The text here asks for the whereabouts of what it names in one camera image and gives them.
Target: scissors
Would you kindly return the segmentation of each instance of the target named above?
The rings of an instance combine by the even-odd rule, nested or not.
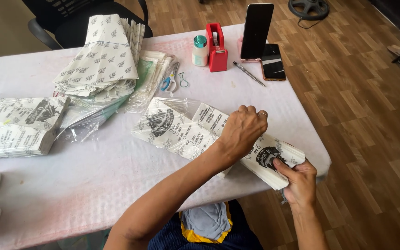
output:
[[[177,73],[177,69],[178,69],[178,65],[180,63],[175,63],[173,65],[173,71],[171,72],[171,74],[169,75],[168,78],[166,78],[163,81],[161,90],[163,90],[164,92],[173,92],[175,91],[175,89],[177,88],[177,82],[175,82],[175,74]]]

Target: gray cloth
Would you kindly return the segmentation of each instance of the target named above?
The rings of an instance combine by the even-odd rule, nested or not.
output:
[[[218,240],[223,232],[231,228],[224,202],[185,210],[181,221],[185,229],[210,240]]]

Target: hand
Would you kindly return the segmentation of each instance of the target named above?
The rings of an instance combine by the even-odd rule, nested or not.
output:
[[[216,143],[225,156],[232,162],[245,157],[253,148],[256,140],[268,128],[268,113],[256,112],[254,106],[240,106],[226,121],[223,132]]]
[[[298,164],[292,169],[275,158],[275,169],[289,179],[284,195],[291,209],[313,208],[316,203],[316,168],[309,161]]]

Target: red tape dispenser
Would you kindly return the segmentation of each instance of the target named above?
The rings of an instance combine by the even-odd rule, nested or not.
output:
[[[209,47],[209,71],[226,71],[228,51],[225,49],[225,39],[219,23],[206,25],[206,38]]]

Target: pen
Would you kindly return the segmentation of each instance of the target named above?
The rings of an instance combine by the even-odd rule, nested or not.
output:
[[[242,65],[240,65],[239,63],[234,62],[234,64],[241,69],[243,72],[245,72],[245,74],[247,74],[249,77],[251,77],[254,81],[258,82],[260,85],[262,85],[263,87],[266,87],[265,84],[263,84],[262,82],[260,82],[259,79],[257,79],[257,77],[253,76],[253,74],[251,74],[250,72],[248,72],[247,70],[245,70],[245,68],[243,68]]]

